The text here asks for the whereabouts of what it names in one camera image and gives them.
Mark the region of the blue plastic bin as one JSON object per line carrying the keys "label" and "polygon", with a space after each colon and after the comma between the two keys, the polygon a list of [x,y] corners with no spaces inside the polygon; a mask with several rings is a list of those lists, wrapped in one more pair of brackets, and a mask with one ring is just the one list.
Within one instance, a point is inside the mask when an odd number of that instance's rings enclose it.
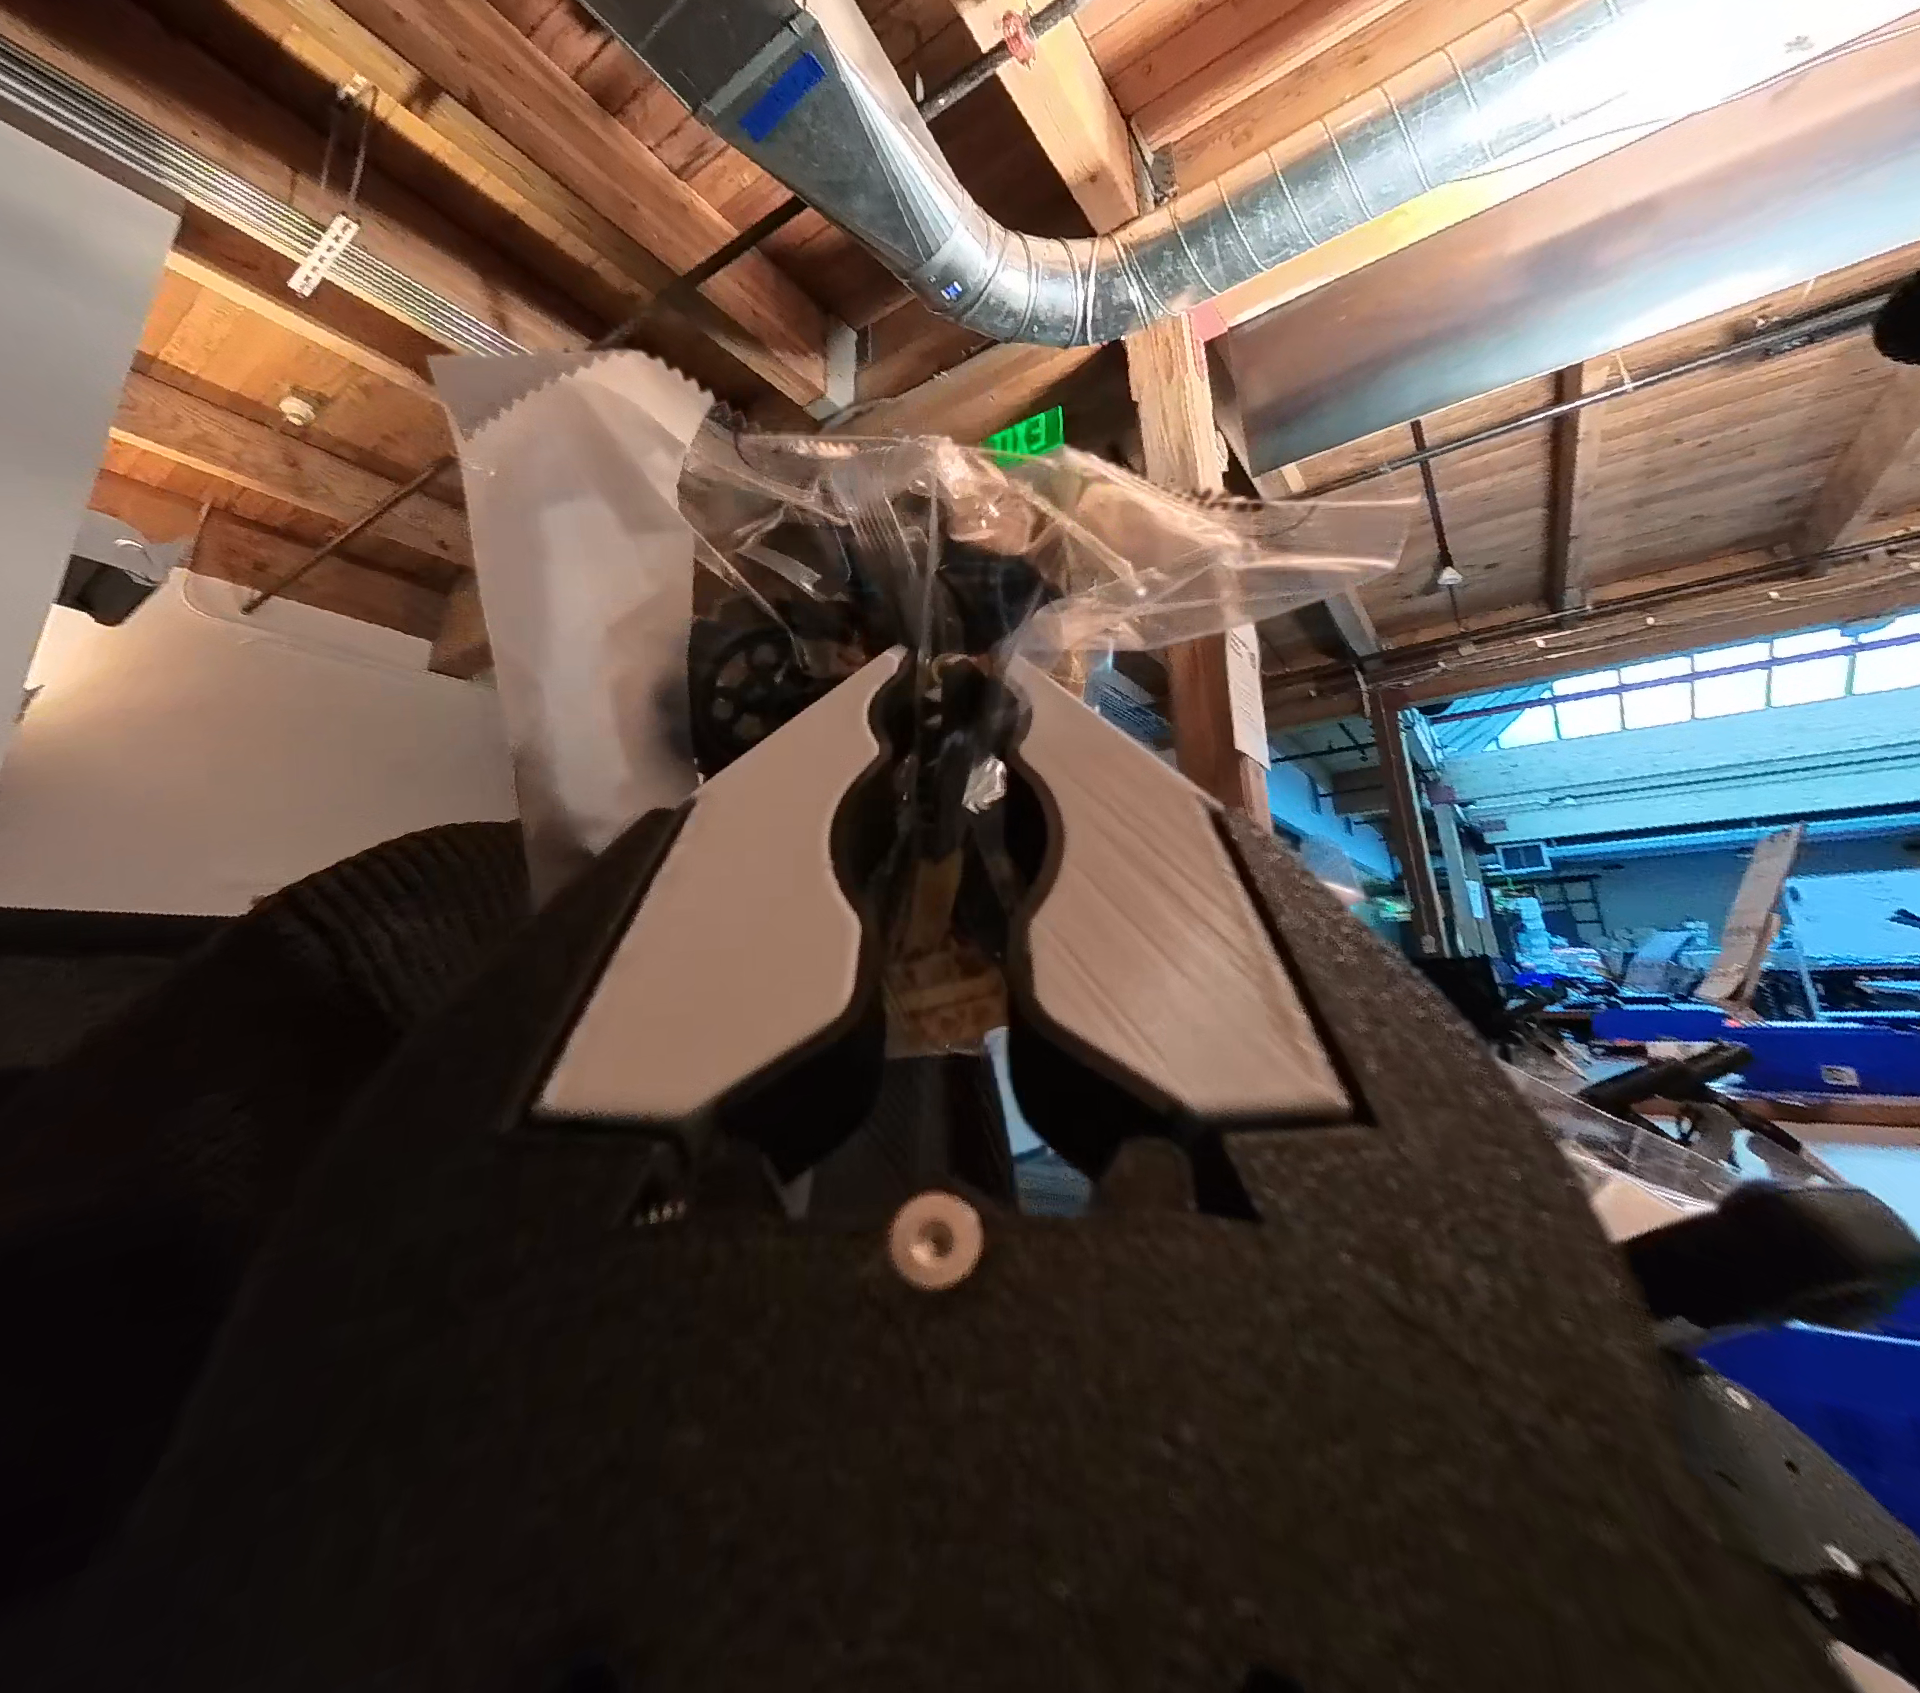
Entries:
{"label": "blue plastic bin", "polygon": [[1820,1018],[1741,1018],[1695,1003],[1611,1003],[1591,1012],[1602,1045],[1670,1041],[1746,1046],[1741,1087],[1767,1096],[1918,1099],[1918,1015],[1842,1012]]}

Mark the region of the silver spiral air duct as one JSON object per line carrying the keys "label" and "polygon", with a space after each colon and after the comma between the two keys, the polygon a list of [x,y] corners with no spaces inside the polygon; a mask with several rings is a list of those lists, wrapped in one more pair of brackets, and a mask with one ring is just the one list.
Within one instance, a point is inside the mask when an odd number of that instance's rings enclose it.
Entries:
{"label": "silver spiral air duct", "polygon": [[888,146],[927,311],[1055,349],[1130,337],[1430,195],[1551,178],[1915,15],[1918,0],[1521,0],[1111,234],[1019,233],[930,146]]}

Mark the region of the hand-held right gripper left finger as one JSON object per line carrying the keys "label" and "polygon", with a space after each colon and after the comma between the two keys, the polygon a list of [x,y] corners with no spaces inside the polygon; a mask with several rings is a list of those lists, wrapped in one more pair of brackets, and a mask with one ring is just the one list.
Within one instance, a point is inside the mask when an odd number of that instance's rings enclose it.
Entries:
{"label": "hand-held right gripper left finger", "polygon": [[913,657],[840,681],[684,801],[542,1050],[538,1131],[803,1176],[878,1102]]}

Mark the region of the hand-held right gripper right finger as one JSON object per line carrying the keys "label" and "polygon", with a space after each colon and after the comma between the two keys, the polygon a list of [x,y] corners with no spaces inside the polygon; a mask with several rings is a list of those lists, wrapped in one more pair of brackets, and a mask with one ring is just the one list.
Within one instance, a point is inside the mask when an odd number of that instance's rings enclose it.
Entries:
{"label": "hand-held right gripper right finger", "polygon": [[1042,671],[1004,674],[1009,1078],[1085,1176],[1134,1143],[1353,1125],[1220,804]]}

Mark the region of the black knit sweater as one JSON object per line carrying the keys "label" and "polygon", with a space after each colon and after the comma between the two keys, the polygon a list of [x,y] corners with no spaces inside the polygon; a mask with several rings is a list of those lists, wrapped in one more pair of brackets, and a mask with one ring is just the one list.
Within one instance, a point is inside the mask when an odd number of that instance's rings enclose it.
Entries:
{"label": "black knit sweater", "polygon": [[724,1235],[543,1129],[692,808],[270,894],[4,1104],[4,1690],[709,1690]]}

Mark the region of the clear bag of grey pieces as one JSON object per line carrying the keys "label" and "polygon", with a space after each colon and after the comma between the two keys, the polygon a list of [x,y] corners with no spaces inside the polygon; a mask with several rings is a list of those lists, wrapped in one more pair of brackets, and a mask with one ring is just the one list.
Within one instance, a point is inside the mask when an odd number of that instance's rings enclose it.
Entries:
{"label": "clear bag of grey pieces", "polygon": [[1178,492],[1075,449],[716,422],[692,446],[677,505],[696,544],[687,708],[703,774],[875,657],[906,657],[906,705],[882,714],[891,1057],[978,1055],[1006,1022],[1015,873],[971,839],[1004,792],[1007,668],[1026,660],[1075,694],[1109,654],[1163,654],[1392,572],[1411,524],[1403,499]]}

